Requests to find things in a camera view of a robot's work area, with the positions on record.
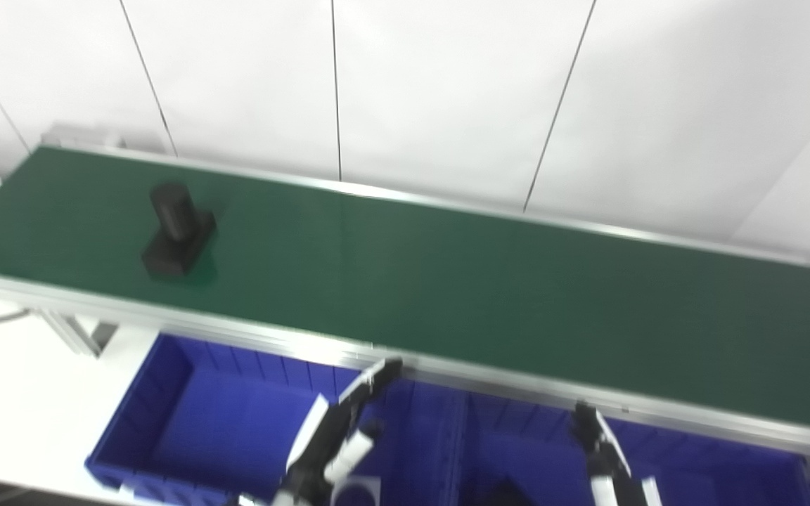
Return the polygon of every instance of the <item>black cylinder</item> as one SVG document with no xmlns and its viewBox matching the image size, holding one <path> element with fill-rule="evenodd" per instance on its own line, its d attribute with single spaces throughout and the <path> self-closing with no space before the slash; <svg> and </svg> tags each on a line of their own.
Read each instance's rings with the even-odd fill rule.
<svg viewBox="0 0 810 506">
<path fill-rule="evenodd" d="M 191 239 L 199 231 L 193 199 L 182 183 L 163 183 L 149 193 L 161 228 L 177 242 Z"/>
</svg>

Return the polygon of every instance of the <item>white table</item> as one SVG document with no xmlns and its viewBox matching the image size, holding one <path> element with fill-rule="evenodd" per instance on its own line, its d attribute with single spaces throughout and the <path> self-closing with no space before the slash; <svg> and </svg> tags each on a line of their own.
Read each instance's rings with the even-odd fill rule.
<svg viewBox="0 0 810 506">
<path fill-rule="evenodd" d="M 0 301 L 0 313 L 15 309 Z M 102 502 L 151 504 L 100 486 L 83 463 L 157 333 L 120 327 L 96 360 L 72 353 L 38 317 L 0 324 L 0 481 Z"/>
</svg>

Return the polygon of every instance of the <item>black object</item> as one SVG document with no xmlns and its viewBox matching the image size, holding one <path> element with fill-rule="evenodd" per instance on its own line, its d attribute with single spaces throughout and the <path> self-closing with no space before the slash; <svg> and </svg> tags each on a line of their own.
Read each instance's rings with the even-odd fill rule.
<svg viewBox="0 0 810 506">
<path fill-rule="evenodd" d="M 477 506 L 536 506 L 536 504 L 515 485 L 514 481 L 507 478 L 500 481 Z"/>
<path fill-rule="evenodd" d="M 149 196 L 161 228 L 142 253 L 142 263 L 151 273 L 185 275 L 214 231 L 214 214 L 197 211 L 182 183 L 163 183 Z"/>
</svg>

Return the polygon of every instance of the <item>blue storage crate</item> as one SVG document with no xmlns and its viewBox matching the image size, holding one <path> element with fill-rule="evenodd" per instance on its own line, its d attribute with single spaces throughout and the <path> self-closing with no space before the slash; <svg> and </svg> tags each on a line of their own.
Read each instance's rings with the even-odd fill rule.
<svg viewBox="0 0 810 506">
<path fill-rule="evenodd" d="M 514 481 L 536 506 L 593 506 L 571 413 L 469 394 L 462 506 Z M 665 506 L 810 506 L 802 459 L 758 446 L 608 420 L 634 477 L 655 476 Z"/>
<path fill-rule="evenodd" d="M 334 401 L 357 374 L 160 336 L 86 466 L 106 486 L 180 506 L 270 499 L 316 394 Z M 382 506 L 473 506 L 504 478 L 536 506 L 593 505 L 569 411 L 399 380 L 366 409 L 373 416 L 385 434 L 356 473 L 382 479 Z M 810 506 L 797 455 L 610 424 L 634 475 L 658 478 L 665 506 Z"/>
<path fill-rule="evenodd" d="M 316 394 L 334 401 L 358 371 L 162 335 L 86 467 L 106 486 L 180 506 L 231 494 L 270 500 Z M 364 416 L 386 430 L 358 474 L 383 502 L 442 504 L 463 419 L 459 391 L 399 380 Z"/>
</svg>

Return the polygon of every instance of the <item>robotic arm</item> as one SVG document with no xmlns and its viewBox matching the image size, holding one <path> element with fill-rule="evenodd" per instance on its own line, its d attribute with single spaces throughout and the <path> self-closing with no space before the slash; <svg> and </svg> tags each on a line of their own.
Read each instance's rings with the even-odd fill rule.
<svg viewBox="0 0 810 506">
<path fill-rule="evenodd" d="M 322 506 L 335 484 L 366 457 L 383 432 L 380 420 L 356 426 L 364 406 L 376 400 L 383 390 L 401 377 L 400 358 L 387 358 L 371 365 L 340 394 L 331 406 L 319 395 L 299 428 L 286 463 L 286 475 L 272 506 Z M 240 494 L 240 506 L 258 502 Z"/>
<path fill-rule="evenodd" d="M 598 410 L 577 403 L 572 434 L 586 454 L 596 506 L 662 506 L 655 477 L 634 480 L 616 436 Z"/>
</svg>

